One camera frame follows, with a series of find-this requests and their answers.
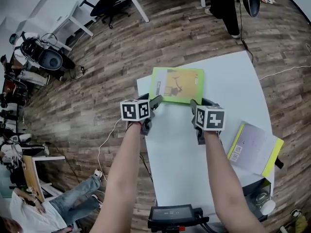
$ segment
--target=wooden floor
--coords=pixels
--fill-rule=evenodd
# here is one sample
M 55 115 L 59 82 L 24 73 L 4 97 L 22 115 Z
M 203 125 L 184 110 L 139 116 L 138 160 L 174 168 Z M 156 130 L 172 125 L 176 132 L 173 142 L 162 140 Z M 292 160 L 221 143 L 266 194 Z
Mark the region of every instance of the wooden floor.
M 289 0 L 262 4 L 257 18 L 242 5 L 243 35 L 254 55 L 258 77 L 296 66 L 311 64 L 305 43 L 311 43 L 311 27 Z M 136 79 L 152 73 L 153 67 L 177 67 L 202 59 L 244 50 L 232 39 L 221 20 L 207 16 L 200 0 L 139 0 L 150 22 L 145 23 L 133 4 L 131 17 L 117 16 L 111 30 L 100 21 L 84 35 L 70 57 L 83 65 L 83 78 L 61 83 L 51 80 L 33 93 L 25 108 L 27 132 L 37 140 L 54 143 L 66 155 L 80 181 L 98 168 L 98 146 L 120 118 L 119 102 L 137 95 Z M 239 16 L 239 5 L 236 5 Z M 274 198 L 277 208 L 264 224 L 274 232 L 287 222 L 294 208 L 311 217 L 311 68 L 292 71 L 261 81 L 273 132 L 285 141 L 276 170 Z M 120 122 L 100 161 L 107 175 L 124 135 Z M 141 152 L 148 160 L 145 141 Z M 55 147 L 51 153 L 58 155 Z M 77 180 L 65 161 L 40 165 L 39 172 L 61 190 L 76 186 Z M 137 203 L 132 229 L 148 231 L 147 217 L 155 193 L 147 171 L 140 163 Z M 97 213 L 81 220 L 88 232 Z

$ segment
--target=device screen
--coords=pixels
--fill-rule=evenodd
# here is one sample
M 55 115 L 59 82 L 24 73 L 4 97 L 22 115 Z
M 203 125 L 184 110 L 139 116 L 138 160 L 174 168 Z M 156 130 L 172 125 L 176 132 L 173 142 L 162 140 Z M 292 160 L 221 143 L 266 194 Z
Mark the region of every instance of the device screen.
M 169 220 L 182 218 L 192 218 L 192 213 L 189 207 L 154 209 L 152 215 L 153 220 Z

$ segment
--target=barcode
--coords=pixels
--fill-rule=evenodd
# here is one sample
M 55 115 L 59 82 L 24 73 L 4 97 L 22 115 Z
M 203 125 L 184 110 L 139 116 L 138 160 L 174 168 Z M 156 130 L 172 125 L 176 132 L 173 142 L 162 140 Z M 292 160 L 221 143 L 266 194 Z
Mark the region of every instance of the barcode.
M 239 145 L 236 145 L 236 146 L 234 147 L 234 150 L 233 150 L 233 151 L 236 152 L 236 153 L 241 153 L 242 147 L 239 146 Z
M 234 161 L 236 162 L 239 158 L 239 154 L 238 153 L 232 153 L 232 155 L 230 156 L 230 161 Z

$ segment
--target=black office chair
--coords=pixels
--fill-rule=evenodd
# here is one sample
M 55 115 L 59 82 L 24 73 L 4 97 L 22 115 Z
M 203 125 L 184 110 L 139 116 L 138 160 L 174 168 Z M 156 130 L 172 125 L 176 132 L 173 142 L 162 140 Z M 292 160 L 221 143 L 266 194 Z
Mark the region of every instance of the black office chair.
M 111 22 L 116 14 L 125 14 L 128 17 L 130 16 L 128 13 L 121 11 L 121 8 L 118 6 L 120 2 L 120 0 L 99 0 L 99 2 L 94 6 L 87 0 L 83 0 L 79 6 L 81 7 L 83 4 L 87 4 L 88 6 L 92 7 L 93 10 L 90 14 L 91 17 L 102 16 L 105 14 L 102 22 L 105 23 L 105 19 L 109 17 L 109 27 L 112 29 L 113 27 Z

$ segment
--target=book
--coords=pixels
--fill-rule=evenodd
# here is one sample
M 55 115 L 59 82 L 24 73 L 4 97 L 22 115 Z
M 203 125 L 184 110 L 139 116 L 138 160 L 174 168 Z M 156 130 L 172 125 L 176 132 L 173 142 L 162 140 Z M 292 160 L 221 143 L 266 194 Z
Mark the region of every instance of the book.
M 242 123 L 227 156 L 233 165 L 267 178 L 283 144 L 271 133 Z
M 204 70 L 154 67 L 149 99 L 158 95 L 163 101 L 198 104 L 202 102 L 204 89 Z

